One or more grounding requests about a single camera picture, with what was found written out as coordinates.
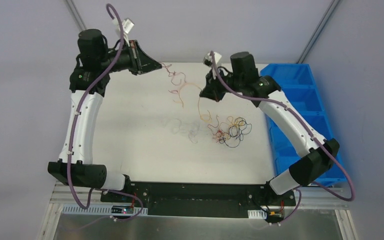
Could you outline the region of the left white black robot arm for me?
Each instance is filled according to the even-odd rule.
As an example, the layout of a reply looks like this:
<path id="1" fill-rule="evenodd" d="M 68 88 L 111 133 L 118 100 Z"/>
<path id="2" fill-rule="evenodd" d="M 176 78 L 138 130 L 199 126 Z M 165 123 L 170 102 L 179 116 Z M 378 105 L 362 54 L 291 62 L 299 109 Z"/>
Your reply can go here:
<path id="1" fill-rule="evenodd" d="M 137 40 L 117 42 L 108 47 L 98 29 L 87 29 L 78 35 L 79 55 L 69 78 L 71 109 L 63 148 L 57 161 L 50 161 L 47 171 L 65 185 L 113 190 L 120 202 L 132 198 L 133 189 L 126 185 L 129 177 L 103 164 L 93 163 L 93 138 L 99 109 L 110 74 L 128 70 L 137 76 L 162 68 L 149 57 Z"/>

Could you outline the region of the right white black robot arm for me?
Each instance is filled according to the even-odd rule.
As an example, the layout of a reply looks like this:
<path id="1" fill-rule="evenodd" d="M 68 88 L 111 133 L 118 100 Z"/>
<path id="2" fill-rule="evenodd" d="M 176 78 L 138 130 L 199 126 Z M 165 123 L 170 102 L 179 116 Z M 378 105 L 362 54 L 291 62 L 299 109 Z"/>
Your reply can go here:
<path id="1" fill-rule="evenodd" d="M 232 93 L 251 101 L 277 125 L 299 156 L 298 161 L 266 183 L 264 200 L 276 205 L 286 192 L 307 186 L 329 171 L 340 145 L 334 138 L 327 139 L 320 134 L 298 113 L 274 78 L 259 74 L 251 53 L 242 51 L 231 55 L 232 70 L 227 73 L 222 72 L 220 58 L 214 51 L 204 56 L 203 64 L 211 69 L 199 96 L 219 102 L 226 93 Z"/>

